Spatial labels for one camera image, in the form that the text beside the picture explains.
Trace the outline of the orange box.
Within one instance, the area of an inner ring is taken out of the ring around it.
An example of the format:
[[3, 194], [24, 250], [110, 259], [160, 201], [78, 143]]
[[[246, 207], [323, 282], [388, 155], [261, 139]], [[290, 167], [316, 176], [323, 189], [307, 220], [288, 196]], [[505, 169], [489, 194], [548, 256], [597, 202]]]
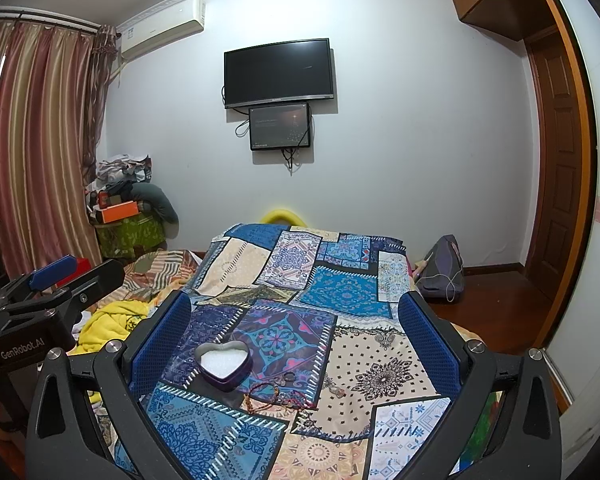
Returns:
[[112, 205], [96, 211], [96, 221], [101, 224], [107, 224], [134, 217], [139, 213], [140, 210], [138, 209], [137, 202], [130, 200], [129, 202]]

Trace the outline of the purple heart-shaped jewelry box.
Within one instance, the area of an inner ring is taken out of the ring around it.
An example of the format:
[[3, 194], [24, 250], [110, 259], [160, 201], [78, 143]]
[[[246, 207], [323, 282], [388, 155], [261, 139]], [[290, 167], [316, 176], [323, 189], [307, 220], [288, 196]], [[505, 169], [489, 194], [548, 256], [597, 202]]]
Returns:
[[225, 392], [235, 390], [252, 370], [249, 347], [240, 340], [205, 342], [196, 348], [194, 358], [204, 380]]

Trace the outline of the black wall television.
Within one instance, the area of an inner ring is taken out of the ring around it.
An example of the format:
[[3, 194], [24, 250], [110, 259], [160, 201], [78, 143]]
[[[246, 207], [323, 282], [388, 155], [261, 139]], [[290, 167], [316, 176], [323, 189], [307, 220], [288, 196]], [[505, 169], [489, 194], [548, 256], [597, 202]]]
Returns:
[[227, 51], [223, 89], [226, 108], [333, 99], [336, 90], [329, 39]]

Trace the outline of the white wall air conditioner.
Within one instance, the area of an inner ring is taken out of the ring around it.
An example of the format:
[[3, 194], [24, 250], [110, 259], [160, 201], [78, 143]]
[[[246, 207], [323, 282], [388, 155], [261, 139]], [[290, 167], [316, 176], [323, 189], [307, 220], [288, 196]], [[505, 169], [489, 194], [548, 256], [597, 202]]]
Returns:
[[148, 18], [140, 20], [121, 33], [121, 58], [125, 62], [172, 44], [174, 41], [204, 30], [206, 4], [202, 0], [184, 0]]

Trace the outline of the striped red curtain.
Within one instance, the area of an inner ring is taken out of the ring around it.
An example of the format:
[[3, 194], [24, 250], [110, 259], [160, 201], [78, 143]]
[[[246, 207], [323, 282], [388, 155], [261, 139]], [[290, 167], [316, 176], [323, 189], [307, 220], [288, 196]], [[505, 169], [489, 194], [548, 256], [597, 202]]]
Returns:
[[0, 20], [0, 246], [10, 276], [64, 256], [102, 261], [95, 179], [117, 32]]

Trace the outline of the brown wooden door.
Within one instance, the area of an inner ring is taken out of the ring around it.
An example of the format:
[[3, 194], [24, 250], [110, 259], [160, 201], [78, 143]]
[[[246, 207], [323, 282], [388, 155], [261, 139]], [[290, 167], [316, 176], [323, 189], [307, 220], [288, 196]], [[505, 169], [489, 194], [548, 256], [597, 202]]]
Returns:
[[526, 41], [540, 126], [538, 203], [529, 281], [560, 301], [580, 250], [588, 174], [588, 101], [574, 43], [556, 25]]

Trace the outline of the colorful floor mat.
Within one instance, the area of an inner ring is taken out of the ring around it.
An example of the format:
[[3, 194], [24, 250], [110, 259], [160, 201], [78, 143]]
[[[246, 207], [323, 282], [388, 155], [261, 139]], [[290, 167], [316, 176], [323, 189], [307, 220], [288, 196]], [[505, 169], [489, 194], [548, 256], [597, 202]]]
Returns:
[[477, 425], [466, 444], [464, 451], [460, 454], [460, 470], [464, 470], [475, 463], [476, 460], [486, 452], [486, 446], [498, 418], [501, 404], [501, 391], [491, 392], [486, 399], [486, 404], [479, 416]]

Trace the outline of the small black wall monitor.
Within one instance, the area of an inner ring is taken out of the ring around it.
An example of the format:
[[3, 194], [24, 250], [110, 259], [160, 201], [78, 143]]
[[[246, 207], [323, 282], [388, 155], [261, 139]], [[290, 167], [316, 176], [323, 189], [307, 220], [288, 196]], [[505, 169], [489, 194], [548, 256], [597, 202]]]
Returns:
[[308, 103], [251, 107], [249, 141], [253, 151], [289, 150], [311, 146], [311, 109]]

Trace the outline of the patchwork patterned bedspread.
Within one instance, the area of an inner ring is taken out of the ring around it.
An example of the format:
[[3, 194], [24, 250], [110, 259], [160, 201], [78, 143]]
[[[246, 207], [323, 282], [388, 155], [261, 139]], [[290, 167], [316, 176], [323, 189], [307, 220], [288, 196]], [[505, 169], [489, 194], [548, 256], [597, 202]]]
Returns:
[[[140, 404], [191, 479], [396, 478], [451, 404], [399, 324], [414, 287], [396, 238], [232, 226], [186, 285], [189, 324]], [[194, 351], [232, 340], [252, 370], [225, 392]]]

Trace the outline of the yellow plastic stool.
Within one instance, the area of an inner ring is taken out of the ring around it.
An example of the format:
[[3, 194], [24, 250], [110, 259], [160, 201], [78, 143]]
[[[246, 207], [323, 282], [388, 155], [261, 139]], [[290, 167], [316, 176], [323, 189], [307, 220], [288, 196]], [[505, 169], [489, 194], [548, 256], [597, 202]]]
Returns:
[[302, 226], [302, 228], [306, 227], [306, 222], [304, 222], [298, 214], [284, 208], [268, 211], [261, 218], [260, 222], [266, 224], [284, 224], [285, 226]]

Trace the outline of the yellow cloth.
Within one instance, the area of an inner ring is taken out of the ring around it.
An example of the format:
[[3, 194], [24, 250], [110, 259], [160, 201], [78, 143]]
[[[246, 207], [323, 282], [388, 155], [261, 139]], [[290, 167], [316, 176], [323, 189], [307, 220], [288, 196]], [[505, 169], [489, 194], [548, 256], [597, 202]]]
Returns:
[[110, 340], [125, 341], [151, 309], [148, 302], [121, 300], [97, 310], [80, 330], [70, 356], [99, 352]]

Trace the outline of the grey backpack on floor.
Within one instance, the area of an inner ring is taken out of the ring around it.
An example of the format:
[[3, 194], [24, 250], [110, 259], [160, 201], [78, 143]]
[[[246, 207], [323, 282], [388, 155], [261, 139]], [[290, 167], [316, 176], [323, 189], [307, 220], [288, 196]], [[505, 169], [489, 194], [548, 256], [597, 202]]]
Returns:
[[465, 291], [464, 261], [453, 234], [443, 235], [416, 262], [414, 282], [426, 300], [454, 304]]

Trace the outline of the red box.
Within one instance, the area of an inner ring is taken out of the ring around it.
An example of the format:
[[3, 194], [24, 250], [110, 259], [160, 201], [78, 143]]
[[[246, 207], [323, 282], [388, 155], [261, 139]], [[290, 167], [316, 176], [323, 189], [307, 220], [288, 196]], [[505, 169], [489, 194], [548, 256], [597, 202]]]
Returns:
[[73, 273], [71, 273], [70, 275], [68, 275], [65, 278], [63, 278], [62, 280], [60, 280], [59, 282], [57, 282], [56, 286], [62, 287], [62, 286], [67, 285], [71, 281], [73, 281], [76, 278], [79, 278], [83, 274], [87, 273], [89, 270], [91, 270], [91, 268], [92, 268], [92, 264], [91, 264], [90, 260], [88, 260], [87, 258], [77, 258], [76, 259], [76, 270]]

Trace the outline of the striped blanket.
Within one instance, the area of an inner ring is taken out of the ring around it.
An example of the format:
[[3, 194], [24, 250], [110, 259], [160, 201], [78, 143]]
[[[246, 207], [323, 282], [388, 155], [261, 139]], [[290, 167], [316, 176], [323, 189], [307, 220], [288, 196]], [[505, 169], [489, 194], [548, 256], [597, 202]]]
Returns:
[[202, 259], [189, 249], [157, 250], [124, 267], [120, 287], [88, 308], [92, 313], [116, 301], [151, 302], [164, 290], [182, 288], [196, 273]]

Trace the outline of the pile of clothes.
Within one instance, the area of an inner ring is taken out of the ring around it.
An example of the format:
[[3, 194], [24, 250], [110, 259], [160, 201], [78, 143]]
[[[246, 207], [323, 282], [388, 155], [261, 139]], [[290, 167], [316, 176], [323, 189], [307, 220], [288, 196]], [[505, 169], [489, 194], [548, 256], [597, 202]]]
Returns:
[[134, 183], [149, 183], [152, 160], [149, 155], [136, 158], [128, 154], [116, 155], [96, 162], [95, 177], [85, 187], [85, 198], [97, 198], [100, 193], [107, 196], [124, 194]]

